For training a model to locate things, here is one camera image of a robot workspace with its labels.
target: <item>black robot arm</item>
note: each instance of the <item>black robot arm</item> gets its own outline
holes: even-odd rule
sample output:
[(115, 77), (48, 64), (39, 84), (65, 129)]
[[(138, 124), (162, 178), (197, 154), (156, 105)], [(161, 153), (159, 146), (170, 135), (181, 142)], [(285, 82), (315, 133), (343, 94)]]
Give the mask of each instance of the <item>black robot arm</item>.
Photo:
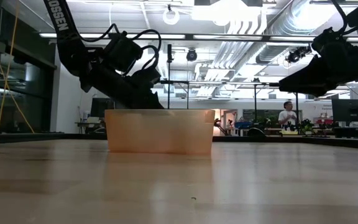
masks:
[[(326, 29), (313, 40), (311, 46), (320, 57), (315, 55), (308, 66), (282, 79), (280, 91), (322, 96), (338, 85), (358, 82), (358, 46), (343, 37), (352, 31), (358, 33), (358, 8), (346, 16), (336, 0), (332, 2), (343, 18), (343, 27), (339, 31)], [(353, 28), (345, 32), (348, 24)]]
[[(57, 34), (60, 61), (72, 75), (79, 77), (85, 92), (95, 87), (130, 109), (163, 109), (157, 94), (150, 90), (160, 80), (160, 74), (155, 69), (160, 45), (158, 48), (142, 48), (133, 41), (143, 33), (155, 30), (146, 30), (129, 39), (126, 32), (119, 33), (113, 24), (102, 37), (84, 39), (76, 29), (66, 0), (44, 0), (44, 3)], [(116, 33), (109, 34), (112, 28)], [(87, 48), (83, 43), (96, 42), (105, 35), (109, 35), (111, 41), (104, 49)], [(132, 76), (126, 76), (146, 48), (155, 51), (154, 63), (148, 68), (144, 66)]]

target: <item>man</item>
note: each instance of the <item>man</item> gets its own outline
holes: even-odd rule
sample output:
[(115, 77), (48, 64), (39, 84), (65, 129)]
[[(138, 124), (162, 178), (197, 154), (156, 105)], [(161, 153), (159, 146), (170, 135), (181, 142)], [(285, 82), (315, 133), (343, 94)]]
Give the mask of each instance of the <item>man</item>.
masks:
[(296, 113), (292, 111), (292, 102), (285, 102), (284, 108), (285, 110), (281, 111), (278, 116), (278, 123), (286, 125), (288, 122), (291, 122), (291, 125), (296, 125)]

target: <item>white shirt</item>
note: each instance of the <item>white shirt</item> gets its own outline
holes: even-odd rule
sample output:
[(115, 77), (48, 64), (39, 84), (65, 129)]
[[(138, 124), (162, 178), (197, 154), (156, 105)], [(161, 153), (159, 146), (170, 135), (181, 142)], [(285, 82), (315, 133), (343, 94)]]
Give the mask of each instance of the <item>white shirt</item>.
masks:
[[(286, 110), (281, 111), (278, 116), (278, 120), (283, 121), (283, 120), (285, 120), (285, 118), (287, 118), (288, 116), (292, 116), (292, 115), (296, 117), (296, 113), (294, 111), (286, 111)], [(289, 121), (291, 122), (291, 125), (296, 125), (295, 119), (292, 119), (292, 118), (290, 118), (284, 125), (288, 124)]]

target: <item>yellow cable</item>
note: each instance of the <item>yellow cable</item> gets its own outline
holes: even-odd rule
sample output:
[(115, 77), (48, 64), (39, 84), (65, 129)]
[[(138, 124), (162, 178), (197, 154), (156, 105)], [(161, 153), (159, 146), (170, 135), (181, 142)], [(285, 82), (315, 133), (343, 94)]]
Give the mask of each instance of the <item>yellow cable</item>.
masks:
[[(18, 20), (18, 15), (19, 15), (19, 1), (16, 0), (16, 18), (15, 18), (15, 24), (14, 24), (14, 28), (13, 28), (13, 35), (12, 35), (12, 43), (11, 43), (11, 52), (10, 52), (10, 56), (12, 58), (12, 54), (13, 54), (13, 46), (14, 46), (14, 42), (15, 42), (15, 36), (16, 36), (16, 28), (17, 28), (17, 20)], [(11, 67), (11, 61), (9, 60), (8, 66), (7, 66), (7, 72), (6, 75), (4, 73), (4, 70), (2, 69), (1, 66), (1, 62), (0, 62), (0, 70), (2, 75), (4, 76), (4, 81), (5, 81), (5, 85), (4, 85), (4, 95), (2, 97), (2, 102), (1, 102), (1, 109), (0, 109), (0, 124), (1, 124), (1, 118), (2, 118), (2, 111), (4, 108), (4, 103), (5, 103), (5, 95), (6, 95), (6, 88), (8, 89), (8, 92), (13, 100), (13, 102), (16, 105), (17, 110), (20, 112), (20, 114), (22, 115), (22, 117), (24, 118), (24, 121), (26, 122), (26, 124), (28, 125), (28, 127), (31, 129), (31, 132), (34, 134), (34, 130), (32, 129), (30, 123), (28, 122), (28, 120), (25, 118), (24, 113), (22, 112), (22, 110), (20, 109), (19, 105), (17, 104), (15, 98), (13, 97), (13, 94), (11, 93), (11, 88), (9, 87), (8, 83), (7, 83), (7, 78), (8, 78), (8, 74), (9, 74), (9, 70)]]

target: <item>orange plastic bin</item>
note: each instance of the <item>orange plastic bin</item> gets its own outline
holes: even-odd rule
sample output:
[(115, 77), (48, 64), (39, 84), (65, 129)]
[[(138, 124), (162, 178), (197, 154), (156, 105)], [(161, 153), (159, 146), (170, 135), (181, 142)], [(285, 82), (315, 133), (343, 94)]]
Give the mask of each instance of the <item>orange plastic bin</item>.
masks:
[(214, 110), (106, 110), (111, 152), (211, 154)]

